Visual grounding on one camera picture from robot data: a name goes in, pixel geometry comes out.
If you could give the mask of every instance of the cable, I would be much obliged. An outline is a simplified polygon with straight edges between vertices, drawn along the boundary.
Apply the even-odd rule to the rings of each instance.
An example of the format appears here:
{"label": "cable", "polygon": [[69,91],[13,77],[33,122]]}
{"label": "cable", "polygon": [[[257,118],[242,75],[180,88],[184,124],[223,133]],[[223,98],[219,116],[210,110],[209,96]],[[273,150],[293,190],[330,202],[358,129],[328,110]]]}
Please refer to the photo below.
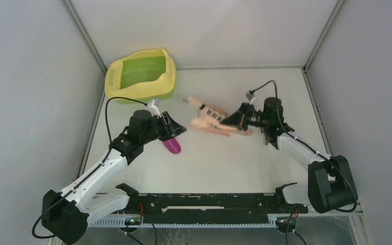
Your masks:
{"label": "cable", "polygon": [[[260,86],[259,88],[250,90],[250,94],[254,94],[256,91],[258,91],[259,89],[265,87],[268,83],[274,83],[276,84],[276,81],[274,80],[269,80],[268,82],[264,83],[264,85]],[[276,90],[276,98],[277,98],[277,86],[274,86],[274,89]]]}
{"label": "cable", "polygon": [[153,227],[153,229],[154,229],[154,236],[155,236],[155,245],[157,245],[157,241],[158,241],[158,235],[157,235],[157,228],[155,228],[155,226],[154,226],[154,223],[153,222],[151,222],[147,217],[145,217],[145,215],[144,214],[142,214],[142,213],[139,213],[139,212],[133,212],[133,211],[129,211],[129,212],[127,212],[127,211],[125,211],[126,213],[130,213],[130,214],[137,214],[137,215],[140,215],[140,216],[142,216],[144,219],[146,219],[148,222],[150,222],[151,223],[151,226]]}
{"label": "cable", "polygon": [[108,119],[107,119],[107,108],[108,108],[108,106],[109,106],[109,102],[110,102],[111,100],[115,100],[115,99],[122,99],[122,100],[134,101],[134,102],[137,102],[137,103],[141,103],[141,104],[143,104],[144,106],[147,106],[147,105],[148,105],[148,104],[145,103],[145,102],[138,101],[138,100],[134,100],[134,99],[130,99],[130,98],[127,98],[127,97],[112,97],[112,98],[108,99],[107,102],[106,102],[106,106],[105,106],[104,116],[105,116],[105,119],[106,119],[106,129],[107,129],[107,136],[109,136],[109,144],[112,143],[112,136],[110,136],[109,121],[108,121]]}
{"label": "cable", "polygon": [[289,216],[289,218],[288,218],[288,225],[286,226],[286,233],[285,233],[285,236],[286,236],[286,245],[289,245],[289,242],[288,242],[289,224],[292,222],[292,215],[293,215],[294,213],[296,213],[296,211],[297,211],[297,209],[295,209],[295,211],[292,210],[292,212],[291,212],[291,214],[290,214],[290,216]]}
{"label": "cable", "polygon": [[[275,95],[276,95],[276,99],[278,99],[277,97],[277,84],[276,81],[274,80],[269,80],[268,82],[266,82],[264,85],[260,86],[259,88],[256,88],[254,90],[251,90],[250,93],[253,94],[254,92],[256,92],[257,90],[263,88],[265,85],[267,85],[268,83],[274,83],[274,91],[275,91]],[[279,122],[281,122],[281,118],[280,118],[280,112],[279,112],[279,103],[276,103],[276,109],[277,109],[277,117]],[[282,130],[291,138],[293,138],[294,140],[298,141],[299,143],[301,143],[302,145],[304,145],[305,147],[307,147],[310,151],[312,151],[314,154],[317,154],[319,157],[321,157],[322,159],[324,159],[325,161],[327,161],[338,173],[339,175],[342,177],[342,179],[345,181],[346,185],[348,186],[348,189],[351,191],[352,197],[354,199],[354,203],[353,203],[353,207],[351,209],[348,210],[344,210],[344,209],[340,209],[340,208],[336,208],[337,211],[339,212],[345,212],[345,213],[349,213],[349,212],[354,212],[354,210],[357,208],[357,202],[358,202],[358,198],[355,195],[355,193],[352,191],[352,186],[349,183],[349,181],[346,179],[346,177],[343,175],[343,173],[340,171],[340,169],[329,159],[327,159],[326,157],[324,157],[323,155],[319,154],[318,152],[316,152],[312,147],[310,147],[306,142],[298,139],[297,137],[294,137],[293,135],[289,134],[286,130],[285,127],[283,126],[283,123],[280,123],[280,126],[282,127]]]}
{"label": "cable", "polygon": [[51,205],[44,213],[42,213],[39,218],[37,219],[37,221],[35,221],[34,226],[32,227],[32,231],[31,234],[33,237],[37,238],[37,239],[49,239],[49,238],[53,238],[55,237],[55,235],[50,235],[50,236],[39,236],[35,233],[35,228],[37,228],[38,223],[40,222],[40,220],[48,213],[50,212],[50,210],[52,208],[54,208],[58,203],[60,203],[62,200],[64,200],[67,196],[69,196],[73,191],[69,191],[67,194],[65,194],[61,199],[57,200],[53,205]]}
{"label": "cable", "polygon": [[304,245],[307,245],[306,241],[304,240],[304,238],[299,235],[296,231],[294,231],[295,235],[297,235],[297,237],[299,237],[301,239],[301,241],[303,241]]}
{"label": "cable", "polygon": [[125,228],[124,228],[124,232],[126,234],[126,236],[128,236],[129,238],[133,239],[135,242],[137,242],[140,245],[144,245],[141,241],[139,241],[136,237],[134,237],[132,234],[127,232],[127,228],[128,226],[130,226],[130,224],[128,224]]}
{"label": "cable", "polygon": [[[138,101],[138,100],[134,100],[134,99],[130,99],[130,98],[127,98],[127,97],[112,97],[112,98],[108,99],[107,102],[106,102],[106,108],[105,108],[105,120],[106,120],[107,134],[108,134],[108,136],[109,136],[109,144],[112,143],[112,137],[111,137],[111,135],[110,135],[109,121],[108,121],[108,118],[107,118],[107,108],[108,108],[108,106],[109,106],[109,102],[110,102],[111,100],[115,100],[115,99],[123,99],[123,100],[134,101],[134,102],[138,102],[138,103],[141,103],[141,104],[147,106],[147,103],[145,103],[145,102]],[[102,160],[102,163],[104,163],[104,162],[106,161],[106,159],[107,159],[107,157],[109,156],[109,154],[110,154],[111,151],[112,151],[112,148],[109,148],[109,150],[107,151],[107,153],[106,153],[104,159]],[[99,164],[99,165],[98,165],[92,172],[90,172],[81,182],[79,182],[79,183],[74,187],[74,189],[77,189],[83,182],[85,182],[89,177],[91,177],[91,175],[92,175],[94,172],[96,172],[100,167],[101,167],[101,164]],[[33,227],[32,227],[32,230],[31,230],[31,233],[32,233],[32,236],[33,236],[33,237],[35,237],[35,238],[37,238],[37,239],[49,239],[49,238],[55,237],[55,235],[50,235],[50,236],[39,236],[39,235],[37,235],[37,234],[35,233],[35,228],[37,227],[37,225],[38,225],[38,223],[41,221],[41,219],[42,219],[48,212],[50,212],[50,210],[51,210],[52,208],[54,208],[57,204],[59,204],[62,200],[64,200],[64,199],[65,199],[67,196],[69,196],[71,193],[73,193],[72,190],[69,191],[67,194],[65,194],[61,199],[57,200],[53,205],[51,205],[44,213],[42,213],[42,214],[39,216],[39,218],[35,221],[35,223],[34,223],[34,225],[33,225]],[[156,234],[156,244],[157,244],[157,230],[155,230],[155,234]]]}

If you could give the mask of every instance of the red wire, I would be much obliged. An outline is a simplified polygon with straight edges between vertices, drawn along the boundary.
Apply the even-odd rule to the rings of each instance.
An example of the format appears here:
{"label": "red wire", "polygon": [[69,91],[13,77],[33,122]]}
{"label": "red wire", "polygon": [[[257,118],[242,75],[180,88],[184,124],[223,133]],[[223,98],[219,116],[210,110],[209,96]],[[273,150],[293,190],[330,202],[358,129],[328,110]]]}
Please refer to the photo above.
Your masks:
{"label": "red wire", "polygon": [[297,219],[298,218],[298,214],[299,214],[300,212],[298,211],[298,209],[295,209],[295,217],[294,217],[294,219]]}
{"label": "red wire", "polygon": [[140,203],[138,206],[140,206],[140,214],[143,214],[143,203]]}

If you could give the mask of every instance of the white floor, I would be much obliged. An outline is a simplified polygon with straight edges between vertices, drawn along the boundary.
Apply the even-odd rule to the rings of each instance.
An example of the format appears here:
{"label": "white floor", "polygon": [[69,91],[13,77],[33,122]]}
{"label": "white floor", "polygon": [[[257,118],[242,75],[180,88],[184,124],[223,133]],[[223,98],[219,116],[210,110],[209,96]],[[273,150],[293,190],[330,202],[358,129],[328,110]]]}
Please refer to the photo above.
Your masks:
{"label": "white floor", "polygon": [[[160,104],[178,123],[187,126],[196,111],[182,101],[192,96],[204,103],[224,108],[229,113],[245,101],[245,93],[274,79],[284,107],[285,121],[298,135],[317,149],[324,150],[310,97],[300,69],[222,69],[180,70],[175,94]],[[267,85],[256,93],[258,109],[263,100],[274,96]],[[104,106],[96,127],[85,169],[89,169],[108,147]],[[126,125],[140,104],[111,101],[108,115],[112,138]],[[188,130],[177,138],[182,147],[178,155],[170,153],[160,141],[147,144],[144,152],[125,170],[116,174],[101,192],[127,183],[140,193],[246,193],[274,192],[280,185],[307,183],[307,173],[285,153],[263,144],[263,136],[254,129],[252,136],[231,137]]]}

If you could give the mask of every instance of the white robotic arm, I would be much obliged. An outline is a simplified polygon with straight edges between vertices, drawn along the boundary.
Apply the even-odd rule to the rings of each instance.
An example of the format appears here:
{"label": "white robotic arm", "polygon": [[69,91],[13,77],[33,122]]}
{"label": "white robotic arm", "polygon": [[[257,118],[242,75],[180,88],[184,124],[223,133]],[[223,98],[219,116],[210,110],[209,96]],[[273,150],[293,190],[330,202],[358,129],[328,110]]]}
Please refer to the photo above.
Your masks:
{"label": "white robotic arm", "polygon": [[143,146],[153,140],[167,141],[187,129],[176,123],[167,112],[160,113],[151,101],[148,110],[138,110],[130,118],[129,126],[116,137],[109,149],[88,171],[59,192],[50,190],[43,197],[43,213],[35,223],[41,224],[67,245],[78,241],[86,229],[100,218],[124,209],[129,195],[119,186],[107,194],[94,195],[115,174],[126,168],[143,152]]}
{"label": "white robotic arm", "polygon": [[[255,91],[251,90],[247,94],[250,101],[254,100]],[[235,113],[220,123],[238,127],[239,130],[247,130],[248,126],[259,127],[265,136],[265,144],[272,144],[276,149],[290,155],[307,170],[307,185],[291,183],[277,188],[281,189],[285,203],[312,205],[319,213],[339,210],[340,207],[352,203],[354,207],[351,210],[339,211],[353,211],[357,206],[357,192],[346,158],[341,155],[332,157],[316,151],[298,139],[293,134],[294,129],[284,122],[283,107],[277,98],[277,89],[276,97],[265,99],[262,111],[257,111],[251,102],[242,103]],[[334,177],[334,180],[329,180],[329,175]]]}

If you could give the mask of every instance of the metal frame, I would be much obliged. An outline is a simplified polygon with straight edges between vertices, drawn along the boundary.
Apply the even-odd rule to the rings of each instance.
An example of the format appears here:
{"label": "metal frame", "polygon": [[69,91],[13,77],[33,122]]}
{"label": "metal frame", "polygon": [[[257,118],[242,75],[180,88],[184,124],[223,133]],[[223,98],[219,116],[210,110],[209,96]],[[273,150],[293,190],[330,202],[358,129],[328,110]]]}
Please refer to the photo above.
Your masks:
{"label": "metal frame", "polygon": [[104,101],[105,96],[106,96],[106,94],[104,93],[104,86],[102,85],[101,94],[99,96],[99,101],[97,102],[97,108],[95,109],[94,117],[93,117],[91,124],[90,124],[90,127],[89,127],[90,130],[89,130],[89,134],[87,136],[85,150],[83,152],[82,160],[81,160],[79,167],[76,171],[76,175],[75,175],[74,180],[76,180],[78,177],[80,177],[80,175],[85,171],[86,162],[88,161],[89,152],[90,152],[91,146],[92,146],[92,141],[94,140],[95,129],[97,128],[97,124],[99,123],[100,112],[101,112],[101,109],[103,106],[103,101]]}
{"label": "metal frame", "polygon": [[322,135],[322,141],[324,142],[325,150],[327,151],[328,154],[334,155],[334,153],[333,153],[334,150],[333,150],[333,147],[331,146],[331,143],[330,143],[330,140],[328,137],[328,133],[325,128],[324,120],[321,115],[321,111],[319,109],[317,99],[316,99],[315,94],[313,92],[312,84],[310,83],[309,77],[307,76],[307,72],[304,71],[304,68],[302,68],[301,71],[303,73],[303,78],[304,78],[304,82],[306,83],[307,92],[309,93],[310,101],[312,102],[313,111],[315,112],[316,121],[318,123],[319,130]]}
{"label": "metal frame", "polygon": [[334,6],[334,9],[330,14],[330,17],[328,18],[327,23],[325,23],[325,26],[322,29],[322,32],[321,32],[318,40],[316,41],[316,44],[313,47],[312,52],[310,52],[310,55],[309,55],[309,58],[307,58],[306,64],[303,67],[303,70],[305,72],[307,72],[309,70],[310,66],[312,65],[316,54],[318,53],[322,43],[324,42],[325,38],[327,37],[329,31],[333,27],[335,20],[337,19],[339,13],[343,9],[343,6],[345,5],[346,2],[347,2],[347,0],[338,0],[336,5]]}
{"label": "metal frame", "polygon": [[364,216],[349,217],[352,232],[357,245],[373,245],[374,241]]}
{"label": "metal frame", "polygon": [[92,41],[91,37],[88,34],[88,31],[86,30],[85,26],[82,23],[82,20],[80,20],[80,16],[77,13],[73,3],[71,2],[71,0],[61,0],[61,3],[64,6],[65,10],[67,11],[68,16],[73,21],[76,29],[78,30],[83,40],[85,41],[86,45],[88,46],[89,50],[91,51],[92,55],[94,56],[95,61],[99,65],[99,68],[102,70],[103,74],[106,75],[107,67],[104,64],[103,60],[101,59],[101,56],[97,51],[94,42]]}
{"label": "metal frame", "polygon": [[177,67],[177,70],[239,70],[239,69],[301,69],[302,66],[223,66],[223,67]]}

